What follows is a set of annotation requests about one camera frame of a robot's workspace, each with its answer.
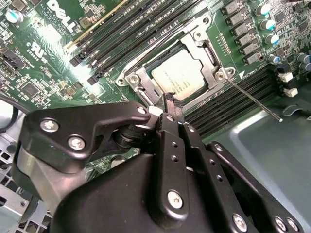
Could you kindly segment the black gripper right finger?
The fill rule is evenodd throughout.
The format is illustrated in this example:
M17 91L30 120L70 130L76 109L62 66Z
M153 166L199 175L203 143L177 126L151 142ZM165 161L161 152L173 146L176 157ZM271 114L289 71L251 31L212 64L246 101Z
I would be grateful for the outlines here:
M198 177L216 233L303 233L299 221L221 143L204 144L180 122L186 158Z

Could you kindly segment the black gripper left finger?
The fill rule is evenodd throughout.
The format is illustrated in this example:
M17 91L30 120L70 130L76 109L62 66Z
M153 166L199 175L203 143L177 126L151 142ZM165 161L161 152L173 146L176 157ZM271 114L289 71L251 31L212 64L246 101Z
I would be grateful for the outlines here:
M20 134L17 167L55 214L72 191L141 154L184 156L182 106L172 93L137 102L39 110Z

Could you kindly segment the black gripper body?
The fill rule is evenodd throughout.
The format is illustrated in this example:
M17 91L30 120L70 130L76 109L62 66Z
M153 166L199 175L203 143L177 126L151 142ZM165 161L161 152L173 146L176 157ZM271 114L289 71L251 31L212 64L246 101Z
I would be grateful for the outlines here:
M59 204L52 233L226 233L184 156L141 154L87 182Z

